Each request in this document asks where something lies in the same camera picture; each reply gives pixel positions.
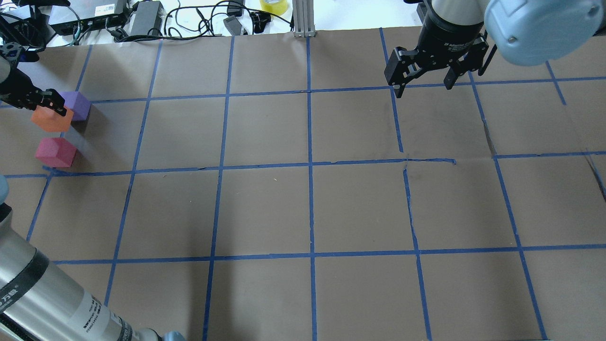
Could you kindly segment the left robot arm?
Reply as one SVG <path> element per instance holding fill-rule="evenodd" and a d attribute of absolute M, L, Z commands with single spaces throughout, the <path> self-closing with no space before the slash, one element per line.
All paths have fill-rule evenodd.
<path fill-rule="evenodd" d="M 41 90 L 18 64 L 37 61 L 17 43 L 1 45 L 1 100 L 33 111 L 32 121 L 46 132 L 67 132 L 75 116 L 85 117 L 89 102 L 73 92 L 64 99 Z M 7 205 L 9 184 L 1 177 L 1 326 L 24 341 L 183 341 L 179 332 L 159 335 L 135 330 L 48 257 L 12 229 Z"/>

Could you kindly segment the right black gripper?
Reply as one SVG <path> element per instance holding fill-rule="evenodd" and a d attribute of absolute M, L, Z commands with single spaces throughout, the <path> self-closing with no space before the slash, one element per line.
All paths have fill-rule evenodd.
<path fill-rule="evenodd" d="M 397 99 L 401 99 L 409 82 L 427 72 L 447 69 L 444 86 L 452 90 L 457 80 L 468 72 L 482 76 L 496 53 L 490 47 L 487 33 L 464 35 L 463 42 L 448 41 L 437 33 L 422 29 L 418 45 L 413 50 L 395 47 L 386 64 L 384 75 Z"/>

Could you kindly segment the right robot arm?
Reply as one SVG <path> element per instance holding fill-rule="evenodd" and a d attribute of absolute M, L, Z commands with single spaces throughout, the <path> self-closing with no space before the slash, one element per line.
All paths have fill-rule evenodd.
<path fill-rule="evenodd" d="M 447 69 L 450 90 L 467 72 L 483 75 L 494 54 L 525 67 L 557 60 L 605 28 L 603 0 L 420 0 L 414 49 L 396 47 L 384 75 L 398 99 L 409 82 Z"/>

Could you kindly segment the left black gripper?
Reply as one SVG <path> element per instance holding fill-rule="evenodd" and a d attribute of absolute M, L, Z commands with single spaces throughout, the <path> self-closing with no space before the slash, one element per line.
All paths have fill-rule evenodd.
<path fill-rule="evenodd" d="M 40 90 L 24 72 L 18 69 L 24 48 L 18 43 L 6 43 L 0 48 L 0 99 L 15 108 L 49 108 L 65 117 L 65 99 L 55 89 Z"/>

